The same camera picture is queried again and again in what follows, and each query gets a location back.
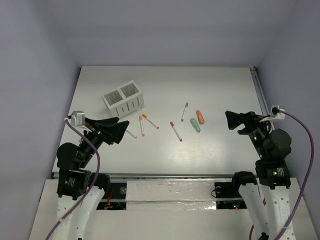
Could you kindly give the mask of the orange translucent highlighter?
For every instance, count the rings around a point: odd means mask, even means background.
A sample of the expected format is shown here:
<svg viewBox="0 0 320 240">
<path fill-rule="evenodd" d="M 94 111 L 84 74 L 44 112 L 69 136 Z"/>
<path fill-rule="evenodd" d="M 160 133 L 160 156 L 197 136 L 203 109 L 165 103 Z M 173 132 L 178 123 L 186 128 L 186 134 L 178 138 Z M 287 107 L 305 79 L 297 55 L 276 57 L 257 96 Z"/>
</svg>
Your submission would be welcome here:
<svg viewBox="0 0 320 240">
<path fill-rule="evenodd" d="M 205 120 L 204 120 L 204 117 L 203 117 L 203 115 L 202 115 L 200 110 L 196 110 L 196 116 L 197 116 L 197 119 L 198 119 L 198 123 L 200 125 L 203 125 L 205 123 Z"/>
</svg>

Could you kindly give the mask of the green translucent highlighter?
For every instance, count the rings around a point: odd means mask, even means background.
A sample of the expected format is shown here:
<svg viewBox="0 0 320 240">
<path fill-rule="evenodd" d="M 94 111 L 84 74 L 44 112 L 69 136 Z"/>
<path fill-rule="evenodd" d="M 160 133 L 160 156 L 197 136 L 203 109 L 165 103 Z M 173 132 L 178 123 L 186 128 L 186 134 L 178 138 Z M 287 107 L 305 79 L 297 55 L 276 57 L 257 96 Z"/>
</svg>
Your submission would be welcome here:
<svg viewBox="0 0 320 240">
<path fill-rule="evenodd" d="M 201 132 L 201 128 L 197 122 L 197 120 L 195 118 L 191 118 L 190 119 L 190 123 L 192 125 L 192 127 L 194 128 L 194 130 L 197 132 L 197 133 L 200 133 Z"/>
</svg>

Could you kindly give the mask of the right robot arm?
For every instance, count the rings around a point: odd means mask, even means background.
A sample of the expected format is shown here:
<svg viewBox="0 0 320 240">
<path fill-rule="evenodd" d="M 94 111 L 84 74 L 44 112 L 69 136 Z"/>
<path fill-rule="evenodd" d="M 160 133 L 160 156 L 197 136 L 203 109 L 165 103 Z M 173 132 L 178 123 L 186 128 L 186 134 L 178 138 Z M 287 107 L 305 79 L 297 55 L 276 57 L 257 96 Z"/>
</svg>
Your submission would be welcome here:
<svg viewBox="0 0 320 240">
<path fill-rule="evenodd" d="M 296 239 L 292 223 L 287 222 L 291 214 L 291 175 L 285 158 L 291 153 L 290 135 L 279 128 L 271 130 L 271 119 L 253 111 L 226 111 L 225 116 L 230 130 L 244 125 L 238 134 L 248 136 L 259 155 L 256 173 L 236 172 L 230 183 L 231 192 L 246 204 L 256 239 Z"/>
</svg>

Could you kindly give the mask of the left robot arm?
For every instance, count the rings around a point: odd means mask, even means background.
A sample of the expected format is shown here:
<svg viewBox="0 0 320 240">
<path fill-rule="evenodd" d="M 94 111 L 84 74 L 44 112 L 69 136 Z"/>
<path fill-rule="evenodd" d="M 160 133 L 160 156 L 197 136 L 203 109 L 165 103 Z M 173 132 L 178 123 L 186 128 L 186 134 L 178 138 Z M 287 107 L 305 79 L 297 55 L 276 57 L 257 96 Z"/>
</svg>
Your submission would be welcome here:
<svg viewBox="0 0 320 240">
<path fill-rule="evenodd" d="M 63 143 L 56 152 L 58 173 L 56 224 L 48 240 L 83 240 L 96 209 L 111 191 L 109 175 L 100 172 L 99 147 L 119 144 L 130 124 L 118 117 L 93 120 L 79 112 L 64 118 L 80 141 Z"/>
</svg>

